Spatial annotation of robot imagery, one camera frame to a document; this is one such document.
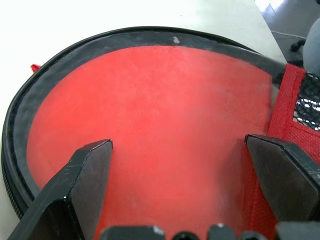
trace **foldable circular bag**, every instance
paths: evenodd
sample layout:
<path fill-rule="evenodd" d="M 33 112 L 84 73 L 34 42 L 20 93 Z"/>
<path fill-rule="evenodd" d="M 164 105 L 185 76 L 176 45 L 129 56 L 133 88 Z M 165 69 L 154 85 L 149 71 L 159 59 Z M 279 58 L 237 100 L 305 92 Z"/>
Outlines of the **foldable circular bag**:
<path fill-rule="evenodd" d="M 96 238 L 123 225 L 203 240 L 217 223 L 249 229 L 256 177 L 244 137 L 267 133 L 272 84 L 284 72 L 236 42 L 178 28 L 120 29 L 70 46 L 6 115 L 2 170 L 17 214 L 75 150 L 112 139 Z"/>

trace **white table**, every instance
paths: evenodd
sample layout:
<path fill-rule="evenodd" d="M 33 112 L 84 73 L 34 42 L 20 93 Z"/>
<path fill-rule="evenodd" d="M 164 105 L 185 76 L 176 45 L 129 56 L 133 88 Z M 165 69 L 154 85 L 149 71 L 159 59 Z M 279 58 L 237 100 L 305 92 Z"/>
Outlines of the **white table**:
<path fill-rule="evenodd" d="M 69 45 L 95 34 L 125 27 L 168 26 L 220 35 L 271 59 L 285 58 L 254 0 L 16 0 L 0 8 L 0 125 L 7 108 L 32 74 Z M 0 173 L 0 240 L 16 217 Z"/>

